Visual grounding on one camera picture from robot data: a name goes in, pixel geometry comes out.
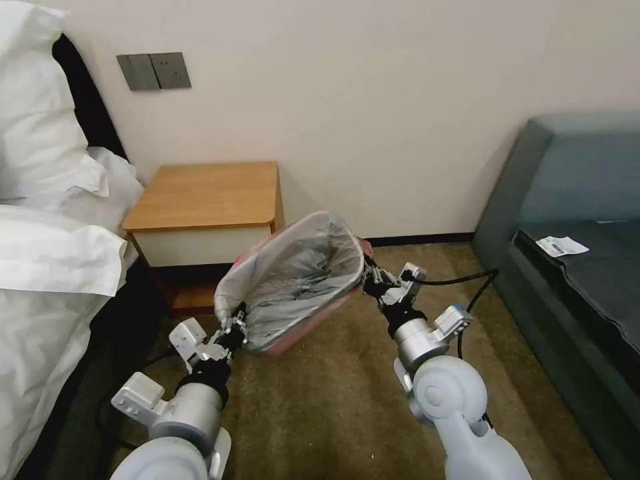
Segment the white duvet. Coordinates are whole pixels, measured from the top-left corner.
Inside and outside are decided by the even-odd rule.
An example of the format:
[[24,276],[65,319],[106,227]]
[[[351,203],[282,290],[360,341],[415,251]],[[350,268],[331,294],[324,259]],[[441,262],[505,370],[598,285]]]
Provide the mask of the white duvet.
[[[89,322],[122,282],[126,242],[100,226],[8,205],[0,205],[0,231],[0,478],[10,479],[84,354]],[[19,274],[11,242],[37,275]]]

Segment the nightstand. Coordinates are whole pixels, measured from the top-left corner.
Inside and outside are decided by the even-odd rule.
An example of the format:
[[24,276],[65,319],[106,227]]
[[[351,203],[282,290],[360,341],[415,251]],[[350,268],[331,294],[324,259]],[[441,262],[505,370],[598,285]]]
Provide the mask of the nightstand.
[[161,167],[123,227],[174,314],[212,313],[232,262],[283,227],[277,163]]

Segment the light switch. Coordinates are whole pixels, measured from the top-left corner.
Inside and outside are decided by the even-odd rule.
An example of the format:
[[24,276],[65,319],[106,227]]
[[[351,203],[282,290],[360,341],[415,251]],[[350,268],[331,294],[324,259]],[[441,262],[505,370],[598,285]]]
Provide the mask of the light switch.
[[131,90],[159,90],[158,78],[146,53],[116,57]]
[[160,88],[191,88],[187,66],[182,53],[152,53],[150,58]]

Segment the paper slip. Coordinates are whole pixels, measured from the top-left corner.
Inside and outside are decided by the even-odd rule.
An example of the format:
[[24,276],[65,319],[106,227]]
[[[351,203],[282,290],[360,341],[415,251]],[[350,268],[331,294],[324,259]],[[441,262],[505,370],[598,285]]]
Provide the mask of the paper slip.
[[538,240],[536,244],[553,258],[562,257],[563,255],[576,255],[578,253],[589,251],[589,249],[584,245],[570,239],[569,237],[545,237]]

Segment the white plastic bag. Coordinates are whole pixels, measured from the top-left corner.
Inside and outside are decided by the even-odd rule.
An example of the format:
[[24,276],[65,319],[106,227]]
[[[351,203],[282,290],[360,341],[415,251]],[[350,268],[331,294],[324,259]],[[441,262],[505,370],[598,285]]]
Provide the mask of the white plastic bag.
[[346,224],[312,213],[236,262],[216,288],[215,313],[224,325],[245,302],[245,348],[280,353],[359,284],[363,267],[362,246]]

